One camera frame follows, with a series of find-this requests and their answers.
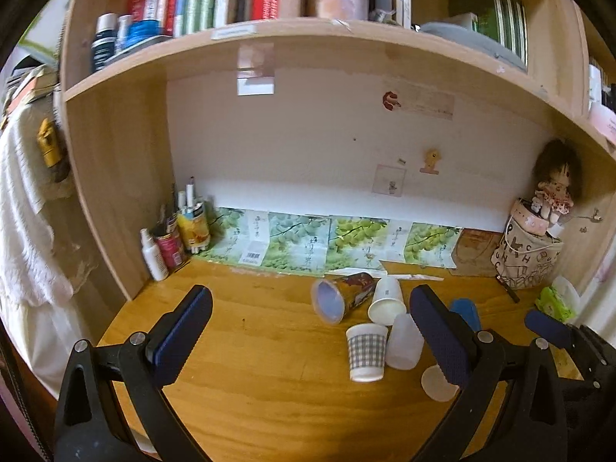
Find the brown printed plastic cup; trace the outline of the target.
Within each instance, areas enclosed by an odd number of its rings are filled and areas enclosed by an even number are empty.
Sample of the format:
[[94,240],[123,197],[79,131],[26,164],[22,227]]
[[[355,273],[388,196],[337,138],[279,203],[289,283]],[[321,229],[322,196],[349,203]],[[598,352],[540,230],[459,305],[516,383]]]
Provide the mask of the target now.
[[322,321],[338,324],[374,294],[376,284],[366,272],[317,280],[311,287],[313,310]]

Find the white frosted plastic cup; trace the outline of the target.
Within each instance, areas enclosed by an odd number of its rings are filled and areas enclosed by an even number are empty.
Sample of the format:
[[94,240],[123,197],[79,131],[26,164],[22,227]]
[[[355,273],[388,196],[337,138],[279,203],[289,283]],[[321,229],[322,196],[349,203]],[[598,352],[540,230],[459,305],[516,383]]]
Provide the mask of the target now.
[[418,365],[424,338],[410,314],[399,314],[393,322],[386,344],[385,364],[399,370],[411,370]]

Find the white paper cup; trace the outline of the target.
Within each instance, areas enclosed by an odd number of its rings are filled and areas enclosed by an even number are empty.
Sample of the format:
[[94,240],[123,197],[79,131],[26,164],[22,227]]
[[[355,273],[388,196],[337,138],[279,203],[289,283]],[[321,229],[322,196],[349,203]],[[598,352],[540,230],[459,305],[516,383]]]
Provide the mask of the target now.
[[368,318],[375,324],[392,326],[400,314],[406,313],[400,281],[391,275],[377,281]]

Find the brown sleeved paper cup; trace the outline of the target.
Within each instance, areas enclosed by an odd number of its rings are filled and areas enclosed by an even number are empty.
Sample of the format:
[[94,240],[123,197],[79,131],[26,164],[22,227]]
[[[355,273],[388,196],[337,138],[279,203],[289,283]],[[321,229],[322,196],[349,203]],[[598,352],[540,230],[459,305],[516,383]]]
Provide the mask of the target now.
[[459,386],[448,382],[439,365],[432,365],[423,372],[421,386],[429,398],[439,403],[450,402],[459,392]]

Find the green tissue pack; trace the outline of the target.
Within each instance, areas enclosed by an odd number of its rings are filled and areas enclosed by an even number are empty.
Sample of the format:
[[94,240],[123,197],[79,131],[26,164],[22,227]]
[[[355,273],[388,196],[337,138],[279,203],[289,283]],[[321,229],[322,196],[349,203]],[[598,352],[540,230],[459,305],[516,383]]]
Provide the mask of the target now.
[[534,305],[540,312],[567,323],[578,316],[580,300],[581,296],[571,281],[559,275],[549,286],[541,290]]

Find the brown cardboard sheet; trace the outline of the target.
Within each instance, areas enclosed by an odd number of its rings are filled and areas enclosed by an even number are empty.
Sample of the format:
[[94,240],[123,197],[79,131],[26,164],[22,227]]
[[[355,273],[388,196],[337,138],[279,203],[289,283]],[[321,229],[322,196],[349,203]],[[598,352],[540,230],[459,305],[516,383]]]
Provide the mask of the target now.
[[491,257],[501,237],[501,233],[494,231],[464,228],[452,251],[455,267],[449,273],[454,276],[494,278],[496,268]]

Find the dark pen on table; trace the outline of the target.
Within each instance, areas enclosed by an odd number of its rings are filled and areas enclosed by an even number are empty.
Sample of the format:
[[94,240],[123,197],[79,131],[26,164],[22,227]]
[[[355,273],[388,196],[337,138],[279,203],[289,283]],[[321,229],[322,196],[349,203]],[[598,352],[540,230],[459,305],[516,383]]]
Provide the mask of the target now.
[[502,278],[502,276],[500,274],[497,274],[495,276],[496,281],[499,282],[499,285],[506,290],[507,295],[513,300],[514,303],[520,303],[520,297],[518,296],[518,294],[516,293],[515,290],[513,290],[511,287],[509,287],[509,285],[507,285],[507,282],[504,280],[504,278]]

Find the pink round box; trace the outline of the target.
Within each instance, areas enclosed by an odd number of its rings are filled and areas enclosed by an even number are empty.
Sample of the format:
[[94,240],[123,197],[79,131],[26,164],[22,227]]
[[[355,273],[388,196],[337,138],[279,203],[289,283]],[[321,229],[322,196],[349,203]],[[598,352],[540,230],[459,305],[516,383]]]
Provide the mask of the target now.
[[528,234],[538,237],[545,236],[550,223],[547,219],[543,219],[529,207],[527,202],[518,198],[512,205],[509,215],[517,222],[517,224]]

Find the white cloth on left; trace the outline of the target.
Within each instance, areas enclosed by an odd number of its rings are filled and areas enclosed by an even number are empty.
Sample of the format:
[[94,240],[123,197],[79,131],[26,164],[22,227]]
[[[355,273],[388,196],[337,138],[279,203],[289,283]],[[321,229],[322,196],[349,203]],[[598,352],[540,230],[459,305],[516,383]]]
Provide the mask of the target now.
[[1,135],[1,322],[35,378],[60,395],[76,341],[92,337],[77,297],[91,267],[63,271],[64,258],[44,208],[67,196],[53,185],[37,135],[50,104],[19,107]]

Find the white spray bottle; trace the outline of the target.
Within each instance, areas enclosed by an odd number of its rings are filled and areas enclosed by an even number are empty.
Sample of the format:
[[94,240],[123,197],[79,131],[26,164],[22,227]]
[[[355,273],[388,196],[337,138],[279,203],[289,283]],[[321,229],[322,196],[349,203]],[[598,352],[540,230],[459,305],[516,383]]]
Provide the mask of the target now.
[[155,281],[164,281],[169,275],[161,250],[147,228],[140,229],[141,249],[145,264]]

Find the brown haired rag doll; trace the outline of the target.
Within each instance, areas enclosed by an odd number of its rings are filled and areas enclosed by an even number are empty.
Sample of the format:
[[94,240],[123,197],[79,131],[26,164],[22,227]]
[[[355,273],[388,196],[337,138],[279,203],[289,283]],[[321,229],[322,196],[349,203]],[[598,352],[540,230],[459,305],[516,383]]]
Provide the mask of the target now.
[[532,174],[537,185],[531,210],[554,225],[582,196],[582,162],[570,145],[553,139],[539,154]]

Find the red can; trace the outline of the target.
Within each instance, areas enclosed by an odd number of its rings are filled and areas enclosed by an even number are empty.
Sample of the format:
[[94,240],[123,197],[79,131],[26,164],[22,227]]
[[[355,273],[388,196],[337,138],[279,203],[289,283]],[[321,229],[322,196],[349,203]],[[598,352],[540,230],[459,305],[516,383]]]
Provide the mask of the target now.
[[174,222],[170,225],[160,223],[151,230],[151,233],[169,271],[173,272],[181,268],[186,263],[187,257],[176,224]]

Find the green grape paper sheet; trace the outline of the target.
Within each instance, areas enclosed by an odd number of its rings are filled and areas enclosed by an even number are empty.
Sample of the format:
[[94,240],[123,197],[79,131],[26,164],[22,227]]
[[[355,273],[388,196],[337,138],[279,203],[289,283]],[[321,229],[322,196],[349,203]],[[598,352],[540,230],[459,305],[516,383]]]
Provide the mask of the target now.
[[380,274],[393,262],[453,268],[462,230],[453,226],[364,216],[314,216],[245,209],[209,210],[207,261],[276,272]]

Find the wooden bookshelf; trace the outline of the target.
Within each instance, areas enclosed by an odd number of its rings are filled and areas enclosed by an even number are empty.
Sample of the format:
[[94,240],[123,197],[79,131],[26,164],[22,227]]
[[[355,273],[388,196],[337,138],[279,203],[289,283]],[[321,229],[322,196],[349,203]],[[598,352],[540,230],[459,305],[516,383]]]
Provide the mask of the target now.
[[[149,46],[93,72],[96,19],[129,0],[74,0],[63,109],[78,194],[127,297],[138,233],[187,181],[220,206],[499,231],[561,137],[584,191],[557,269],[585,289],[615,234],[615,153],[586,119],[588,48],[573,0],[521,0],[526,71],[422,33],[305,18],[239,23]],[[449,0],[411,0],[418,23]]]

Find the grey flat pouch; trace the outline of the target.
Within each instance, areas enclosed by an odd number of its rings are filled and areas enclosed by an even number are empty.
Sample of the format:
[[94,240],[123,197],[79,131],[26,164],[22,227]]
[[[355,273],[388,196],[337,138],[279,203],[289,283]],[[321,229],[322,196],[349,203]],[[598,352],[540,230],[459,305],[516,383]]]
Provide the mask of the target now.
[[521,58],[513,53],[513,51],[479,32],[445,22],[423,24],[420,26],[420,32],[474,49],[492,56],[493,59],[500,60],[501,63],[515,67],[524,73],[527,72],[527,67]]

